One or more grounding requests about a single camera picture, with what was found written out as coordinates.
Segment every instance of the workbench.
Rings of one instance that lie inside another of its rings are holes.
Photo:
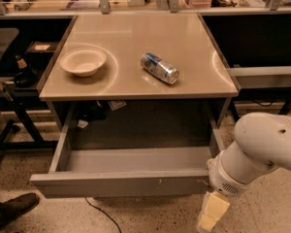
[[[84,13],[73,23],[40,90],[61,136],[48,174],[31,182],[46,197],[205,193],[206,162],[222,149],[218,128],[238,90],[199,15]],[[90,78],[62,70],[61,57],[84,47],[103,50],[104,67]],[[146,52],[177,67],[178,81],[144,70]],[[114,100],[126,106],[78,127],[83,103]]]

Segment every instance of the bowl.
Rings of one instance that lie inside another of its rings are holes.
[[[98,49],[86,48],[67,52],[60,60],[60,66],[78,77],[93,76],[106,62],[106,54]]]

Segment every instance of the table top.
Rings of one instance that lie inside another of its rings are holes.
[[[68,74],[62,56],[93,47],[107,54],[90,78]],[[179,70],[169,85],[141,65],[151,52]],[[197,14],[82,14],[68,36],[40,93],[42,100],[219,98],[238,91]]]
[[[0,28],[0,61],[18,33],[19,31],[16,28]]]

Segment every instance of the cable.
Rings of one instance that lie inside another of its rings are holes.
[[[86,202],[87,202],[87,204],[88,205],[90,205],[91,207],[93,207],[93,208],[95,208],[96,210],[98,210],[99,212],[101,212],[101,213],[103,213],[104,215],[106,215],[115,225],[116,225],[116,227],[117,227],[117,229],[118,229],[118,232],[119,233],[122,233],[122,231],[121,231],[121,229],[120,229],[120,227],[119,227],[119,225],[117,224],[117,222],[112,218],[112,217],[110,217],[106,212],[104,212],[102,209],[100,209],[99,207],[97,207],[97,206],[94,206],[94,205],[92,205],[91,203],[89,203],[89,201],[87,200],[87,198],[85,198],[85,200],[86,200]]]
[[[265,104],[262,104],[263,102],[258,102],[258,101],[256,101],[256,100],[252,100],[252,102],[253,103],[256,103],[256,104],[258,104],[258,105],[260,105],[260,106],[263,106],[263,107],[270,107],[275,101],[265,101],[265,103],[269,103],[269,104],[267,104],[267,105],[265,105]]]

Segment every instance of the aluminum can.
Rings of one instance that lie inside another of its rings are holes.
[[[152,53],[146,53],[141,64],[151,75],[168,84],[175,83],[179,76],[178,70],[173,65]]]

